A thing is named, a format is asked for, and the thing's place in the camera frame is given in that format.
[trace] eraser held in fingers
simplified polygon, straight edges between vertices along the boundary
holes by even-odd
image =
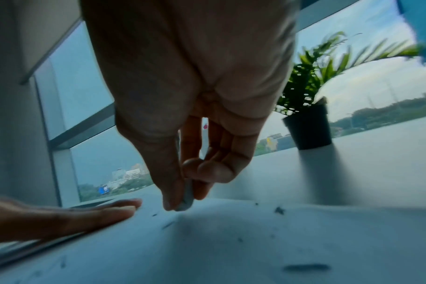
[[[175,211],[186,211],[193,205],[194,194],[193,194],[193,181],[191,179],[185,180],[185,192],[183,193],[183,200],[177,206]]]

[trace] blue sky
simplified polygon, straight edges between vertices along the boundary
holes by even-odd
[[[344,31],[354,54],[366,45],[376,45],[388,38],[387,44],[408,40],[415,36],[399,15],[395,0],[360,0],[323,19],[297,34],[297,48],[311,48],[337,31]],[[336,50],[339,58],[347,45]],[[61,96],[64,121],[70,128],[112,102],[99,74],[85,24],[81,24],[51,56],[56,84]],[[335,121],[355,110],[393,103],[388,92],[392,85],[400,100],[419,97],[426,91],[426,66],[416,60],[401,58],[364,64],[329,81],[319,92],[329,104],[329,119]],[[267,120],[260,138],[287,134],[283,116],[273,113]],[[119,167],[130,168],[142,162],[133,146],[112,128],[72,149],[73,163],[80,184],[98,185],[106,182],[111,172]]]

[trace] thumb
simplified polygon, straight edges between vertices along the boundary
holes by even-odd
[[[151,178],[163,194],[163,207],[175,209],[183,199],[185,181],[182,177],[176,148],[176,136],[159,138],[152,142],[139,137],[116,112],[116,127],[139,151]]]

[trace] potted plant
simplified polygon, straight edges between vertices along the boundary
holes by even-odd
[[[352,60],[352,49],[348,46],[340,62],[335,64],[334,52],[346,41],[344,32],[337,32],[310,50],[303,47],[303,52],[298,54],[300,63],[294,65],[277,102],[275,111],[287,115],[283,122],[299,150],[332,143],[326,98],[316,99],[319,89],[326,82],[363,63],[393,57],[412,58],[418,56],[420,50],[417,44],[404,47],[406,41],[383,48],[387,42],[384,39],[372,50],[369,50],[370,46],[363,48]]]

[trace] black pot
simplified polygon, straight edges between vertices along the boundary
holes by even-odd
[[[283,119],[299,150],[330,145],[331,132],[325,104],[313,104]]]

